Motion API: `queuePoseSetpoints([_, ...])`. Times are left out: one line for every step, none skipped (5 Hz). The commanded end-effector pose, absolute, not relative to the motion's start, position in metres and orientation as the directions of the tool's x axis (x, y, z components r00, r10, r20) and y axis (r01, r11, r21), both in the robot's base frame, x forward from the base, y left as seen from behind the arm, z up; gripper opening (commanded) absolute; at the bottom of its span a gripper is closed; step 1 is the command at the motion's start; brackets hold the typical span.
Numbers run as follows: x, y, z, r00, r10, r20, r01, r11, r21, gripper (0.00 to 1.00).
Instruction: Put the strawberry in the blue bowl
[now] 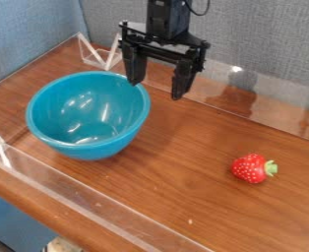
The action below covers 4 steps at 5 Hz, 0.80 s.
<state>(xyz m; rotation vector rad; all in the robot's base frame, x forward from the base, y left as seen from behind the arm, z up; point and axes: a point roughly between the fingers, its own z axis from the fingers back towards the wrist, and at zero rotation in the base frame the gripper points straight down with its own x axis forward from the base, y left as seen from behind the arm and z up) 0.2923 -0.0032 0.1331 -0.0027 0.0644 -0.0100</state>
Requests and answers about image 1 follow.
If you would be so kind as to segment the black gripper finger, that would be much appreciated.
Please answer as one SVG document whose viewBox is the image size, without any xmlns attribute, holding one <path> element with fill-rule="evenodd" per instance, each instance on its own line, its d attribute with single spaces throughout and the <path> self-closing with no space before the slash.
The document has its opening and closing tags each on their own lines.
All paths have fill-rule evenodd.
<svg viewBox="0 0 309 252">
<path fill-rule="evenodd" d="M 140 52 L 140 46 L 127 41 L 121 43 L 121 53 L 125 76 L 135 86 L 145 77 L 147 56 Z"/>
<path fill-rule="evenodd" d="M 172 99 L 178 100 L 190 91 L 196 70 L 190 59 L 182 59 L 172 78 Z"/>
</svg>

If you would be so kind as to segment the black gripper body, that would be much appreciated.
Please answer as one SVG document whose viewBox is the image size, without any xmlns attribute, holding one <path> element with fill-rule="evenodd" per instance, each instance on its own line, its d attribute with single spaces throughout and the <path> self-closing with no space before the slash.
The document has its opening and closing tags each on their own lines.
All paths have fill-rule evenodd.
<svg viewBox="0 0 309 252">
<path fill-rule="evenodd" d="M 153 35 L 143 23 L 123 21 L 119 47 L 128 64 L 135 64 L 139 58 L 152 57 L 170 63 L 178 63 L 182 58 L 190 58 L 195 70 L 200 72 L 204 65 L 206 50 L 210 43 L 183 31 L 172 38 Z"/>
</svg>

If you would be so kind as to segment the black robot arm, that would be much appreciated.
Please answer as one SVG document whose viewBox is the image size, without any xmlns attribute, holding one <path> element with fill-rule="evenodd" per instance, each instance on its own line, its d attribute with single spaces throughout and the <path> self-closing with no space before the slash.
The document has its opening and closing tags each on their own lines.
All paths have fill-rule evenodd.
<svg viewBox="0 0 309 252">
<path fill-rule="evenodd" d="M 119 48 L 125 76 L 133 86 L 145 77 L 147 58 L 155 58 L 176 65 L 172 99 L 180 99 L 190 91 L 210 48 L 210 43 L 190 33 L 191 14 L 204 16 L 207 8 L 200 14 L 192 9 L 192 0 L 148 0 L 145 23 L 119 23 Z"/>
</svg>

